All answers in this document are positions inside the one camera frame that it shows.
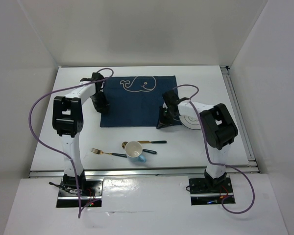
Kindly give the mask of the blue fabric placemat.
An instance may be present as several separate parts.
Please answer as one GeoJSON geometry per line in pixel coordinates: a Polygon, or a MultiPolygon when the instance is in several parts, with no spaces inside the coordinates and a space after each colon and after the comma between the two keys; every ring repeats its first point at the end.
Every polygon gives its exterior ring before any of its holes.
{"type": "Polygon", "coordinates": [[[100,127],[155,127],[162,94],[177,86],[173,76],[129,76],[108,79],[103,92],[109,111],[100,127]]]}

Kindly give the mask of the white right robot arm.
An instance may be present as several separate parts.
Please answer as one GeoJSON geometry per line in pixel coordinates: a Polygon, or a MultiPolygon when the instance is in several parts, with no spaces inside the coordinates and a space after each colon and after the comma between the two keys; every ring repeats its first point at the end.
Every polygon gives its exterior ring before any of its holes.
{"type": "Polygon", "coordinates": [[[222,103],[207,105],[192,102],[190,98],[179,98],[173,90],[163,93],[162,98],[164,104],[159,108],[157,129],[172,126],[177,116],[199,121],[208,159],[204,186],[209,192],[216,191],[226,179],[228,152],[238,135],[238,128],[227,107],[222,103]]]}

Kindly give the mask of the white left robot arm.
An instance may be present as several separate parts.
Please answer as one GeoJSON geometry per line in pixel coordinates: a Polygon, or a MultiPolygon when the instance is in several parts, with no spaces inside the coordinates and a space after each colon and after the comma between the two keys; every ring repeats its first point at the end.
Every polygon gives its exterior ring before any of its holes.
{"type": "Polygon", "coordinates": [[[81,87],[53,100],[52,127],[59,135],[65,153],[63,185],[75,195],[82,195],[87,189],[79,149],[79,135],[84,125],[82,106],[91,99],[98,113],[108,113],[109,102],[103,92],[103,79],[100,72],[94,72],[91,78],[81,79],[81,87]]]}

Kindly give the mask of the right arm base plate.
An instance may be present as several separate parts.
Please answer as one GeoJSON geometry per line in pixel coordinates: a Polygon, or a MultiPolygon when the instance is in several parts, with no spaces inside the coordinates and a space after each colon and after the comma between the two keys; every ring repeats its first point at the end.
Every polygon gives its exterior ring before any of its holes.
{"type": "Polygon", "coordinates": [[[205,178],[190,178],[186,191],[190,193],[191,205],[235,204],[232,182],[229,177],[215,188],[210,188],[205,178]]]}

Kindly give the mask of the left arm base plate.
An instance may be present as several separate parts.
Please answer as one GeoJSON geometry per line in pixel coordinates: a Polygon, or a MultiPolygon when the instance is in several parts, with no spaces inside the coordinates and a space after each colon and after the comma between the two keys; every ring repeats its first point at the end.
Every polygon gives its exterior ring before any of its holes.
{"type": "MultiPolygon", "coordinates": [[[[78,208],[76,188],[64,186],[63,181],[58,184],[49,182],[49,185],[59,189],[56,203],[57,208],[78,208]]],[[[88,207],[101,207],[103,180],[87,181],[85,187],[85,189],[80,190],[81,207],[84,207],[87,203],[89,203],[88,207]]]]}

